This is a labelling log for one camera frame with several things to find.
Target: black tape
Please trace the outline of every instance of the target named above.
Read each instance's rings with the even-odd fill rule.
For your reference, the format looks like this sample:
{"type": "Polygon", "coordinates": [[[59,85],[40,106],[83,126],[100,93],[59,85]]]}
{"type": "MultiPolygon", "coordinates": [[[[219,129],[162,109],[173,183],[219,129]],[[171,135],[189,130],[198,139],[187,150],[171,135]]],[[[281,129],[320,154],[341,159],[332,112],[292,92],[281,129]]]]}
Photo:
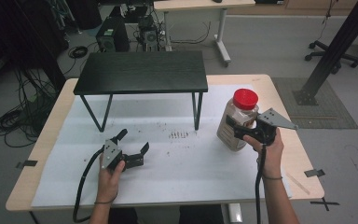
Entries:
{"type": "Polygon", "coordinates": [[[328,208],[327,205],[339,205],[339,203],[330,203],[330,202],[327,202],[324,197],[322,197],[322,202],[310,202],[310,203],[311,203],[311,204],[323,204],[324,207],[326,208],[326,211],[327,211],[327,212],[330,211],[330,209],[328,208]]]}
{"type": "Polygon", "coordinates": [[[306,172],[304,172],[304,174],[307,176],[307,177],[311,177],[311,176],[315,176],[317,175],[318,177],[322,176],[322,175],[325,175],[324,173],[324,170],[308,170],[306,172]]]}
{"type": "Polygon", "coordinates": [[[17,163],[16,168],[22,169],[24,166],[36,166],[37,161],[25,161],[17,163]]]}

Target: white paper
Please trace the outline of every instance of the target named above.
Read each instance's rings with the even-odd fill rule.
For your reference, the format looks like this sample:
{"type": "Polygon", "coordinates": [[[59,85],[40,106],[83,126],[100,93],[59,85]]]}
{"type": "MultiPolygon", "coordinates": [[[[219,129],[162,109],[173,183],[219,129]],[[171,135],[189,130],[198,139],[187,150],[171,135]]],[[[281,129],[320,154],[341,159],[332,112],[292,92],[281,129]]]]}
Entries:
{"type": "MultiPolygon", "coordinates": [[[[48,157],[32,206],[73,206],[80,177],[90,158],[106,139],[122,129],[128,130],[118,143],[123,153],[137,154],[146,142],[150,148],[144,166],[121,175],[114,204],[230,203],[254,199],[257,153],[249,146],[233,152],[216,136],[226,103],[239,88],[252,86],[209,86],[203,94],[197,131],[191,93],[114,95],[103,133],[77,96],[48,157]]],[[[108,96],[86,97],[102,124],[108,96]]],[[[260,112],[269,108],[258,105],[260,112]]],[[[95,201],[98,166],[96,160],[89,170],[80,204],[95,201]]],[[[262,184],[260,195],[264,197],[262,184]]]]}

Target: wooden table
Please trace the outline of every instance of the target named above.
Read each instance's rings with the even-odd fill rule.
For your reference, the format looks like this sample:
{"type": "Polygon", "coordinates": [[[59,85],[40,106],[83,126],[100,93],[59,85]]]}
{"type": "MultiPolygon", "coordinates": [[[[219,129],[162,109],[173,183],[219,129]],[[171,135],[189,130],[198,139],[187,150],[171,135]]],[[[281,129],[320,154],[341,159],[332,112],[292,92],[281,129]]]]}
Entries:
{"type": "Polygon", "coordinates": [[[171,51],[170,23],[171,21],[197,22],[219,21],[218,34],[214,36],[226,66],[231,62],[225,45],[223,44],[223,32],[225,29],[227,9],[230,7],[254,6],[254,0],[223,0],[215,3],[213,0],[171,0],[154,3],[154,9],[164,13],[166,50],[171,51]]]}
{"type": "Polygon", "coordinates": [[[113,95],[181,92],[192,93],[194,126],[197,130],[202,94],[207,91],[201,51],[106,52],[89,55],[74,93],[80,95],[98,129],[103,132],[113,95]],[[197,106],[195,93],[199,96],[197,106]],[[109,95],[102,126],[85,95],[109,95]]]}
{"type": "MultiPolygon", "coordinates": [[[[207,76],[208,84],[251,84],[259,96],[263,105],[273,107],[284,117],[289,118],[282,101],[267,75],[222,75],[207,76]]],[[[37,161],[36,166],[25,166],[21,172],[13,191],[7,200],[9,211],[33,211],[44,208],[31,206],[35,192],[38,188],[49,152],[53,149],[62,124],[71,109],[75,99],[73,94],[77,79],[66,81],[64,88],[54,106],[46,125],[40,134],[34,149],[29,157],[30,161],[37,161]]],[[[282,155],[282,166],[292,191],[291,200],[320,199],[324,196],[324,190],[317,176],[306,177],[304,172],[313,167],[303,148],[296,131],[281,129],[282,140],[285,149],[282,155]]]]}

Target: plastic jar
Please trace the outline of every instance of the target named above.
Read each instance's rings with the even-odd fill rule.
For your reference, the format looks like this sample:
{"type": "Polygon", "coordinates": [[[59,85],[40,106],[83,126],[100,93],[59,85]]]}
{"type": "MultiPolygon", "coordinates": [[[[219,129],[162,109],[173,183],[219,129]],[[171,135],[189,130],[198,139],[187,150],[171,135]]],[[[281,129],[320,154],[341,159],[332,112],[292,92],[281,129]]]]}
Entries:
{"type": "Polygon", "coordinates": [[[238,89],[234,96],[227,102],[225,112],[220,120],[217,136],[229,149],[239,151],[245,147],[246,142],[234,137],[234,129],[226,124],[227,116],[230,116],[241,126],[252,128],[258,115],[258,96],[254,91],[238,89]]]}

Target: chair leg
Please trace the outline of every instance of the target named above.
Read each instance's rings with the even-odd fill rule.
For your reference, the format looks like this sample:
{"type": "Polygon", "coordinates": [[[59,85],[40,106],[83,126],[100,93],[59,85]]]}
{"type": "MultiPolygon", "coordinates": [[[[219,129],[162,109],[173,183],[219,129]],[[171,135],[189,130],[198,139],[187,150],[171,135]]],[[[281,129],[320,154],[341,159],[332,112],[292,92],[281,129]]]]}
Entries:
{"type": "MultiPolygon", "coordinates": [[[[320,42],[319,40],[316,40],[312,43],[310,43],[309,48],[310,49],[315,49],[317,47],[321,48],[322,50],[327,50],[328,46],[325,45],[324,43],[320,42]]],[[[313,56],[324,56],[324,51],[316,51],[316,52],[312,52],[309,55],[305,56],[305,61],[310,61],[312,59],[313,56]]],[[[341,56],[342,59],[346,59],[349,61],[352,61],[353,63],[351,64],[351,67],[356,67],[358,65],[358,57],[349,55],[349,54],[343,54],[341,56]]],[[[341,68],[341,62],[338,61],[337,64],[334,66],[334,68],[332,69],[331,73],[332,74],[336,74],[338,72],[338,70],[341,68]]]]}

